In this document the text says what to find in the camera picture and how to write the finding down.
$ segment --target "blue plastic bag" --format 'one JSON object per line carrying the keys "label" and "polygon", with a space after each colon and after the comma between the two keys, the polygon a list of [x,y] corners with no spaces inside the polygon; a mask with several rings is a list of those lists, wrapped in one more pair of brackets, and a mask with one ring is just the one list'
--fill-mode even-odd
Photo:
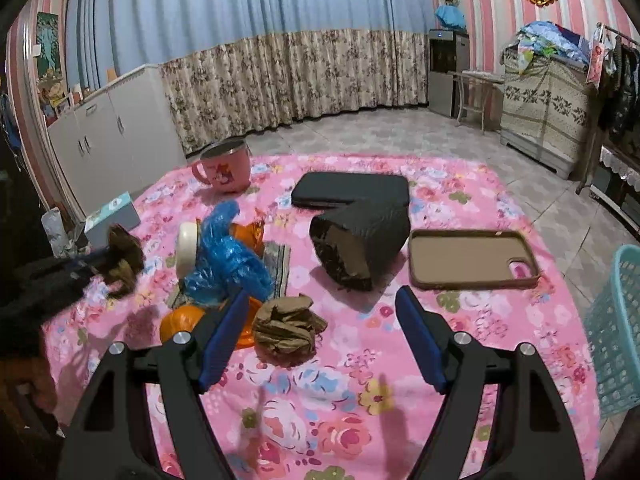
{"label": "blue plastic bag", "polygon": [[466,30],[465,15],[453,5],[441,5],[436,9],[436,17],[444,28]]}
{"label": "blue plastic bag", "polygon": [[200,225],[196,267],[184,279],[184,291],[200,304],[221,303],[237,288],[265,301],[273,280],[258,256],[229,234],[240,212],[238,202],[219,203]]}

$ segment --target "covered cabinet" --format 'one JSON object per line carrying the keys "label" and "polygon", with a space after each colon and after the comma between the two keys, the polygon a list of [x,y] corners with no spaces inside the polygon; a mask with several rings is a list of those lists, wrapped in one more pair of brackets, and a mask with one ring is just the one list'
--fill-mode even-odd
{"label": "covered cabinet", "polygon": [[558,56],[534,56],[518,74],[514,48],[504,54],[500,141],[552,167],[567,179],[580,162],[593,126],[593,90],[586,69]]}
{"label": "covered cabinet", "polygon": [[143,65],[90,95],[48,128],[53,151],[85,216],[133,197],[186,164],[158,69]]}

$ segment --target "pink floral tablecloth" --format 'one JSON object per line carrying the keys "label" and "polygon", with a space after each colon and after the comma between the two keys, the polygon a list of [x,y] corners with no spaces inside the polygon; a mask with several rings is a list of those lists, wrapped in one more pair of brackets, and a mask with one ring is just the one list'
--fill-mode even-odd
{"label": "pink floral tablecloth", "polygon": [[[591,479],[600,412],[587,341],[562,275],[522,210],[484,164],[359,155],[254,157],[251,187],[238,199],[236,221],[262,217],[265,239],[292,247],[287,294],[310,296],[315,312],[329,323],[312,361],[275,368],[258,361],[253,349],[236,351],[220,383],[201,397],[238,478],[403,479],[442,403],[420,377],[394,311],[396,290],[409,283],[406,248],[378,290],[338,288],[319,266],[308,237],[314,213],[291,206],[291,189],[309,170],[404,174],[412,186],[414,228],[516,229],[527,237],[543,269],[536,289],[415,293],[426,309],[485,345],[536,345],[571,416]],[[135,203],[142,224],[133,232],[146,254],[136,294],[107,301],[104,283],[93,282],[83,301],[46,326],[61,422],[70,421],[111,341],[132,348],[159,343],[159,322],[168,311],[164,302],[177,281],[178,226],[204,217],[217,200],[188,168],[165,175]],[[162,466],[179,474],[158,386],[149,386],[148,400]],[[481,465],[494,402],[495,389],[486,389],[463,475]]]}

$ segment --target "mug handle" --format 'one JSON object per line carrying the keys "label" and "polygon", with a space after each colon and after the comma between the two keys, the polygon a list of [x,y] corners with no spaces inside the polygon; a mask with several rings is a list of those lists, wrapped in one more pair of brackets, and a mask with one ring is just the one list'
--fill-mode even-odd
{"label": "mug handle", "polygon": [[202,174],[200,173],[200,159],[191,164],[191,173],[193,173],[193,176],[197,178],[201,183],[206,184],[207,186],[211,185],[207,178],[205,176],[202,176]]}

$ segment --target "tiled floor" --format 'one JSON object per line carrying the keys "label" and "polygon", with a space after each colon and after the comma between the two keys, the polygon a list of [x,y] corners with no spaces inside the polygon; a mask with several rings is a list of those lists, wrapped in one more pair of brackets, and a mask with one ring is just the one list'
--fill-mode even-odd
{"label": "tiled floor", "polygon": [[[575,194],[575,183],[520,152],[497,134],[429,112],[426,108],[361,110],[281,126],[246,140],[254,155],[280,153],[375,153],[453,156],[486,161],[529,215],[556,258],[579,310],[587,308],[609,275],[621,244],[635,244],[609,211]],[[601,421],[601,453],[609,449],[624,416]]]}

